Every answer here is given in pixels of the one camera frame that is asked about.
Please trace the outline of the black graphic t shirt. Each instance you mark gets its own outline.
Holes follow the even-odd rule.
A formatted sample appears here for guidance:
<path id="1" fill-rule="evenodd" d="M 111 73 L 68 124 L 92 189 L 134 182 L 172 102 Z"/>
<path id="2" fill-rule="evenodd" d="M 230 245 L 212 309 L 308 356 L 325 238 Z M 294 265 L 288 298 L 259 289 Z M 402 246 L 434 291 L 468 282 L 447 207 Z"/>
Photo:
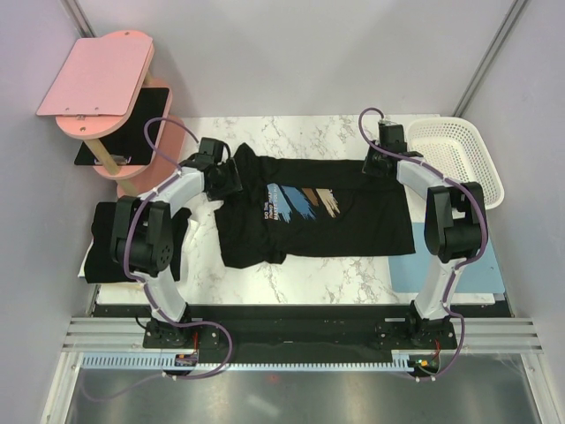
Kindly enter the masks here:
<path id="1" fill-rule="evenodd" d="M 289 255 L 381 257 L 414 254 L 403 186 L 363 173 L 356 160 L 234 154 L 242 189 L 215 211 L 223 264 L 245 269 Z"/>

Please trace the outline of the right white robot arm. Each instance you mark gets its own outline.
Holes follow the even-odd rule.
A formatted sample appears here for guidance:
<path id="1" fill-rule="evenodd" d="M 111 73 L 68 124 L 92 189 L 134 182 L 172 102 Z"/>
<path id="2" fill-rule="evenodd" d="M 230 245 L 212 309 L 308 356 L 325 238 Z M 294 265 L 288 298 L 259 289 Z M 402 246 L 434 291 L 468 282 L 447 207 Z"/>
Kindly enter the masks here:
<path id="1" fill-rule="evenodd" d="M 363 172 L 394 177 L 426 203 L 424 240 L 433 257 L 426 282 L 413 301 L 418 317 L 404 325 L 406 341 L 425 347 L 436 337 L 433 321 L 453 315 L 453 292 L 467 265 L 486 250 L 488 231 L 482 186 L 461 183 L 445 176 L 410 151 L 403 127 L 387 120 L 379 122 L 379 135 L 370 139 Z"/>

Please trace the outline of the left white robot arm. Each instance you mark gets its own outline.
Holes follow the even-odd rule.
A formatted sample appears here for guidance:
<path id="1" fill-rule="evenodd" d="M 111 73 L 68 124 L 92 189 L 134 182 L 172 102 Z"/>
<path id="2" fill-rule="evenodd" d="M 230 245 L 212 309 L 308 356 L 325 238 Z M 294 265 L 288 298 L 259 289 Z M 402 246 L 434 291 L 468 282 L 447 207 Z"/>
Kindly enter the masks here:
<path id="1" fill-rule="evenodd" d="M 186 302 L 170 269 L 175 253 L 172 218 L 202 193 L 209 201 L 218 201 L 241 190 L 230 147 L 203 138 L 196 154 L 178 163 L 159 185 L 116 202 L 111 259 L 123 267 L 127 278 L 142 284 L 152 316 L 166 322 L 163 337 L 175 347 L 191 343 L 194 327 L 183 319 Z"/>

